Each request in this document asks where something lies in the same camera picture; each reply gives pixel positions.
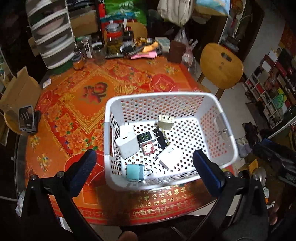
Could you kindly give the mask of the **black yellow toy car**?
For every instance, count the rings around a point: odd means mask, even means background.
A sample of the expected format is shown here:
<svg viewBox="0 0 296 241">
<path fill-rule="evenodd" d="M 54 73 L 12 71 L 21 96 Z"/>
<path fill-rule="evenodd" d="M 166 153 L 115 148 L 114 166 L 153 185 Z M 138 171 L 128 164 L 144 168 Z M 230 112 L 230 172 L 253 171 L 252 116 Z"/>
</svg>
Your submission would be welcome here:
<svg viewBox="0 0 296 241">
<path fill-rule="evenodd" d="M 158 142 L 158 148 L 164 150 L 170 144 L 167 137 L 165 136 L 165 133 L 158 126 L 155 127 L 155 129 L 153 130 L 153 133 Z"/>
</svg>

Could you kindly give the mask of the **teal charger plug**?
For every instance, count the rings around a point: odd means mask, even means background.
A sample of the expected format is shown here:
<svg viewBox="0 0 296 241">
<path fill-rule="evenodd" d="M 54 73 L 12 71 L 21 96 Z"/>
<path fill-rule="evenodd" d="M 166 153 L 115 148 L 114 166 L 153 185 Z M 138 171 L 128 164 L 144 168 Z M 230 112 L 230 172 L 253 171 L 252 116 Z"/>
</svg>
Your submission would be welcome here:
<svg viewBox="0 0 296 241">
<path fill-rule="evenodd" d="M 126 166 L 126 178 L 129 181 L 142 181 L 145 177 L 151 176 L 152 170 L 148 169 L 145 165 L 128 164 Z"/>
</svg>

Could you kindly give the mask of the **Hello Kitty charger plug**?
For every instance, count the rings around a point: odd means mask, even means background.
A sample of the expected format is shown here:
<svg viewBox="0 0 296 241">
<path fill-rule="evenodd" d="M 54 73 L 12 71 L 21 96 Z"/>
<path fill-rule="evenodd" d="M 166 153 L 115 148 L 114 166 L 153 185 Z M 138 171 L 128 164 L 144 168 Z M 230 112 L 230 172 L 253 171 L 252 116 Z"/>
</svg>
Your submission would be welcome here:
<svg viewBox="0 0 296 241">
<path fill-rule="evenodd" d="M 143 143 L 141 146 L 141 149 L 142 149 L 144 156 L 151 155 L 156 151 L 152 141 Z"/>
</svg>

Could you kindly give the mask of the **white flat power adapter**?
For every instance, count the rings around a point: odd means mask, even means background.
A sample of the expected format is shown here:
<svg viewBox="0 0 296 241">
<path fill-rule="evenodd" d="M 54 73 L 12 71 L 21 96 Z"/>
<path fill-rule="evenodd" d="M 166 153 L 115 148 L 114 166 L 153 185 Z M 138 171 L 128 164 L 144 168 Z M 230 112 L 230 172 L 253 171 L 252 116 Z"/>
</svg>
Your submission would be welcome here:
<svg viewBox="0 0 296 241">
<path fill-rule="evenodd" d="M 164 166 L 166 170 L 173 170 L 183 161 L 185 154 L 175 144 L 169 144 L 157 156 L 156 160 Z"/>
</svg>

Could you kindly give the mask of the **white perforated plastic basket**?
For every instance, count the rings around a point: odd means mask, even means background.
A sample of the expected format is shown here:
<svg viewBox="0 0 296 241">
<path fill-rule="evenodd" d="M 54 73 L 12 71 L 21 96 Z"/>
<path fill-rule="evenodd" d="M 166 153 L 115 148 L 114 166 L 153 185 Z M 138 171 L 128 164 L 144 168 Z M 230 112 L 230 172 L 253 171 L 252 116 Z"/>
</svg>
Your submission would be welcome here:
<svg viewBox="0 0 296 241">
<path fill-rule="evenodd" d="M 150 190 L 197 180 L 196 150 L 220 168 L 238 158 L 234 134 L 215 95 L 145 93 L 106 103 L 104 166 L 110 188 Z"/>
</svg>

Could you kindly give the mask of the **grey black phone stand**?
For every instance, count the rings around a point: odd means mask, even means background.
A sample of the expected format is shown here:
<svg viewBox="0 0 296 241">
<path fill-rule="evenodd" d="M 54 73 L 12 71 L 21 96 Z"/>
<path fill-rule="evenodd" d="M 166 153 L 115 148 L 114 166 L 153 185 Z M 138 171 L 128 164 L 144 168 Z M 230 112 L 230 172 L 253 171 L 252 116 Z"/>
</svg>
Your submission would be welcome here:
<svg viewBox="0 0 296 241">
<path fill-rule="evenodd" d="M 34 110 L 32 105 L 27 105 L 18 110 L 18 124 L 21 132 L 36 134 L 41 120 L 41 111 Z"/>
</svg>

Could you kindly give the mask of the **red floral tablecloth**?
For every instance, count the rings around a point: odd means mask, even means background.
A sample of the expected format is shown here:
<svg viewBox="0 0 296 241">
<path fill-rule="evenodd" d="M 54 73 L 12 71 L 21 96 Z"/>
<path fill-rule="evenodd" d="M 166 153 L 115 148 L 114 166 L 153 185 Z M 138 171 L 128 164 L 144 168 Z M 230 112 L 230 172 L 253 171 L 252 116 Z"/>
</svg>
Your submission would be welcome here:
<svg viewBox="0 0 296 241">
<path fill-rule="evenodd" d="M 93 224 L 141 225 L 195 211 L 213 198 L 193 153 L 220 168 L 238 156 L 217 98 L 164 57 L 89 61 L 53 76 L 36 109 L 25 177 L 52 177 L 91 150 L 97 161 L 74 202 Z"/>
</svg>

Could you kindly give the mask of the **round wooden stool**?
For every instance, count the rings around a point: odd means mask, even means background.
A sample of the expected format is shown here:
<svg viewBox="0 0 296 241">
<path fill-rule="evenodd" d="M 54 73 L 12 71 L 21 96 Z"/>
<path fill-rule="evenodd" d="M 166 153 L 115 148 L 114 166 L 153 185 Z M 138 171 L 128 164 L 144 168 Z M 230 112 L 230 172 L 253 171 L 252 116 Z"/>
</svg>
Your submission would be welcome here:
<svg viewBox="0 0 296 241">
<path fill-rule="evenodd" d="M 7 124 L 7 126 L 16 134 L 20 136 L 26 136 L 27 133 L 20 130 L 19 127 L 19 117 L 18 115 L 13 111 L 5 111 L 4 112 L 4 120 Z"/>
</svg>

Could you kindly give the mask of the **white cube charger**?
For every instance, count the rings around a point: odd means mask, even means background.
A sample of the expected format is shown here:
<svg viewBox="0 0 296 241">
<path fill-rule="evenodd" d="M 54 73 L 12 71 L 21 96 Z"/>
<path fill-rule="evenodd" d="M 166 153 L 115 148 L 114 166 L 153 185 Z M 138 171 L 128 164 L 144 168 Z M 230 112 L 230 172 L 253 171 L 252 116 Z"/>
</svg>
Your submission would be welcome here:
<svg viewBox="0 0 296 241">
<path fill-rule="evenodd" d="M 140 150 L 133 126 L 126 123 L 119 127 L 119 137 L 115 140 L 122 158 L 127 159 Z"/>
</svg>

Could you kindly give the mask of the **beige plug adapter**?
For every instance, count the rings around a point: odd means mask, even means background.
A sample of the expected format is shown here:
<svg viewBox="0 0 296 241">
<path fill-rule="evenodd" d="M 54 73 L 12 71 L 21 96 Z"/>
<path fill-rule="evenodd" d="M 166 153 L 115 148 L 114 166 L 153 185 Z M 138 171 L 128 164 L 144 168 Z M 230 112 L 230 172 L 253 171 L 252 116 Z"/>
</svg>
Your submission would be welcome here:
<svg viewBox="0 0 296 241">
<path fill-rule="evenodd" d="M 170 115 L 160 114 L 158 118 L 157 126 L 162 130 L 170 131 L 175 123 L 175 118 Z"/>
</svg>

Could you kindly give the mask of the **black green digital charger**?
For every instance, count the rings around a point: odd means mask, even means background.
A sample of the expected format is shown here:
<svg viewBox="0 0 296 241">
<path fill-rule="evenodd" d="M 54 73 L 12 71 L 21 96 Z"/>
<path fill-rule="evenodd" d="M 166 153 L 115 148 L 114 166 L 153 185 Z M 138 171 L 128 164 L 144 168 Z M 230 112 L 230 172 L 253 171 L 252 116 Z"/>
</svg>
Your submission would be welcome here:
<svg viewBox="0 0 296 241">
<path fill-rule="evenodd" d="M 155 135 L 152 131 L 147 131 L 145 133 L 141 133 L 137 135 L 137 141 L 139 145 L 146 144 L 148 142 L 154 142 L 155 141 Z"/>
</svg>

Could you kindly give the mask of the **brown cardboard box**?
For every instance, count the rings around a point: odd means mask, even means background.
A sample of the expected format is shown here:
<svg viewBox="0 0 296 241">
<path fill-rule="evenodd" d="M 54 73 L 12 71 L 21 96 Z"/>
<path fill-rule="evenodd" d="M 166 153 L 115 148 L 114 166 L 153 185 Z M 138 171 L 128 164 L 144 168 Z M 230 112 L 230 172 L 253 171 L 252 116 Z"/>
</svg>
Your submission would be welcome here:
<svg viewBox="0 0 296 241">
<path fill-rule="evenodd" d="M 38 82 L 29 76 L 27 67 L 22 68 L 14 77 L 1 97 L 1 110 L 19 112 L 25 106 L 35 107 L 42 89 Z"/>
</svg>

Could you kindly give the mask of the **shelf with boxes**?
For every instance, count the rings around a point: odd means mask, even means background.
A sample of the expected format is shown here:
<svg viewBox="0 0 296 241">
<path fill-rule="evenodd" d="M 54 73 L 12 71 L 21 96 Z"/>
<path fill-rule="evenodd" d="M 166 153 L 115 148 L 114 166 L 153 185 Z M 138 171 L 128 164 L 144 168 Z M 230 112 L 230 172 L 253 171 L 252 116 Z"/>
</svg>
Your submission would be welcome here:
<svg viewBox="0 0 296 241">
<path fill-rule="evenodd" d="M 295 59 L 289 50 L 271 50 L 245 82 L 259 114 L 272 131 L 295 118 Z"/>
</svg>

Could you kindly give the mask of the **wooden chair with holes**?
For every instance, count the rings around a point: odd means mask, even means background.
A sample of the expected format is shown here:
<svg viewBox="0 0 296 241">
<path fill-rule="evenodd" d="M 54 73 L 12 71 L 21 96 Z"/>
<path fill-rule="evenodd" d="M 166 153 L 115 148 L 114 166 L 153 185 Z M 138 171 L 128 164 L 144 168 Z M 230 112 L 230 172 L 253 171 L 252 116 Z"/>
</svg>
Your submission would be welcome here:
<svg viewBox="0 0 296 241">
<path fill-rule="evenodd" d="M 226 89 L 236 85 L 243 75 L 242 61 L 225 47 L 216 43 L 207 44 L 200 58 L 201 74 L 197 82 L 207 78 L 218 87 L 215 94 L 220 99 Z"/>
</svg>

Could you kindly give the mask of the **small orange jar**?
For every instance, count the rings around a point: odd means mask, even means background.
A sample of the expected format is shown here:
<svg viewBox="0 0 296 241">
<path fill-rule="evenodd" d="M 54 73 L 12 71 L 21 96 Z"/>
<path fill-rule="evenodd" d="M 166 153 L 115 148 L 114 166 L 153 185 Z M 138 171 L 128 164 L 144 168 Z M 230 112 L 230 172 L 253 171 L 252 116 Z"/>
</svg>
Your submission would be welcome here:
<svg viewBox="0 0 296 241">
<path fill-rule="evenodd" d="M 81 70 L 84 68 L 84 60 L 79 54 L 73 56 L 72 63 L 75 70 Z"/>
</svg>

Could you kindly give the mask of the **brown mug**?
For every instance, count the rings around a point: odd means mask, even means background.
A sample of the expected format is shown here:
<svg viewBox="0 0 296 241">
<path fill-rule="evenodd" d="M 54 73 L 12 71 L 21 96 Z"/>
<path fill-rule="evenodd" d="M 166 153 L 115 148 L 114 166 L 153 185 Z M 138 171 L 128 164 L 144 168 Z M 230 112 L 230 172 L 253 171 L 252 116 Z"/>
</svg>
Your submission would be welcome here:
<svg viewBox="0 0 296 241">
<path fill-rule="evenodd" d="M 170 50 L 167 56 L 167 60 L 172 63 L 180 64 L 182 62 L 182 57 L 185 51 L 185 44 L 173 40 L 170 43 Z"/>
</svg>

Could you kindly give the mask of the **clear glass jar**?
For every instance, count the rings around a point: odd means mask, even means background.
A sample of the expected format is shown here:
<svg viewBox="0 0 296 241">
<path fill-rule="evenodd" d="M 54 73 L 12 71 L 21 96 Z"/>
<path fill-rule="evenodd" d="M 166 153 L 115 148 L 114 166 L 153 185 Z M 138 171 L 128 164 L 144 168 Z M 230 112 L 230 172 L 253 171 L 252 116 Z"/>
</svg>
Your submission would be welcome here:
<svg viewBox="0 0 296 241">
<path fill-rule="evenodd" d="M 93 49 L 93 58 L 95 59 L 95 63 L 97 65 L 103 65 L 106 62 L 105 58 L 105 47 L 102 44 L 94 43 L 92 45 Z"/>
</svg>

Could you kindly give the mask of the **pink paper sheet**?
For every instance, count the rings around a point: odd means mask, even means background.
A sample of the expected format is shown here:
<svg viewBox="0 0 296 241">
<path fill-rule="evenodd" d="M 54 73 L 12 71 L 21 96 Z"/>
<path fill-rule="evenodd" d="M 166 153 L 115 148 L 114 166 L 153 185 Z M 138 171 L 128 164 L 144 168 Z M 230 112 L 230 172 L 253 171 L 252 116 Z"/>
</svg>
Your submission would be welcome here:
<svg viewBox="0 0 296 241">
<path fill-rule="evenodd" d="M 134 59 L 139 59 L 139 58 L 149 58 L 149 59 L 154 59 L 157 57 L 157 52 L 156 51 L 151 51 L 151 52 L 146 52 L 146 53 L 143 53 L 143 52 L 139 52 L 133 56 L 131 56 L 130 58 L 132 60 Z"/>
</svg>

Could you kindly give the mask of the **glass jar of pickles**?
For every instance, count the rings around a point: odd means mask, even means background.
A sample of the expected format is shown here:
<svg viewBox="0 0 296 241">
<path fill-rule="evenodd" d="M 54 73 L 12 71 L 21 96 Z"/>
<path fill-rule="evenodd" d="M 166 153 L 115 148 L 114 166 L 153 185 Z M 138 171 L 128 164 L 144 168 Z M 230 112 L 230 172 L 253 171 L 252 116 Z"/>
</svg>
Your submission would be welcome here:
<svg viewBox="0 0 296 241">
<path fill-rule="evenodd" d="M 106 27 L 106 44 L 108 55 L 118 55 L 123 45 L 123 31 L 119 23 L 112 23 Z"/>
</svg>

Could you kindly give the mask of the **white stacked drawer organizer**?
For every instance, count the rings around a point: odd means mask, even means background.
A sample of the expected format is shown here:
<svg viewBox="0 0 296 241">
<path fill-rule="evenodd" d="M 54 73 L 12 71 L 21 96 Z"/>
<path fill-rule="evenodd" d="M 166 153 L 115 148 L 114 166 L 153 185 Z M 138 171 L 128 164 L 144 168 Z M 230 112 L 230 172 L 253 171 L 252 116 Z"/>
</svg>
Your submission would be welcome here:
<svg viewBox="0 0 296 241">
<path fill-rule="evenodd" d="M 26 13 L 37 49 L 47 69 L 74 57 L 76 42 L 67 1 L 26 1 Z"/>
</svg>

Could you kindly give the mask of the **beige tote bag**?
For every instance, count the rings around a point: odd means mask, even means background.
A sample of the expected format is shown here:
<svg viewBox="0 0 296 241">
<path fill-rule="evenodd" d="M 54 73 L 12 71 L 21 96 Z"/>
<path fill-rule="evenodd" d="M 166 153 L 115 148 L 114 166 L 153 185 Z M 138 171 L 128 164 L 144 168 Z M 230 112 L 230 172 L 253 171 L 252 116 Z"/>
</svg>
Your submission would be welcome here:
<svg viewBox="0 0 296 241">
<path fill-rule="evenodd" d="M 191 18 L 194 4 L 192 0 L 160 0 L 157 11 L 163 19 L 182 27 Z"/>
</svg>

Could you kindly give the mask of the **green shopping bag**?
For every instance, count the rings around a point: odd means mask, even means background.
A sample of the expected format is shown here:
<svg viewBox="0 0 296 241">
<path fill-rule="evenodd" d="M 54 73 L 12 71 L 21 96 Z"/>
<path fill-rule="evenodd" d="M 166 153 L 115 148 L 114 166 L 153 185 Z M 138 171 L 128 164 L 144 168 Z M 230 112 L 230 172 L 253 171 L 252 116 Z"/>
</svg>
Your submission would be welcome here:
<svg viewBox="0 0 296 241">
<path fill-rule="evenodd" d="M 133 19 L 145 26 L 147 25 L 147 10 L 144 1 L 110 0 L 104 1 L 104 5 L 109 16 Z"/>
</svg>

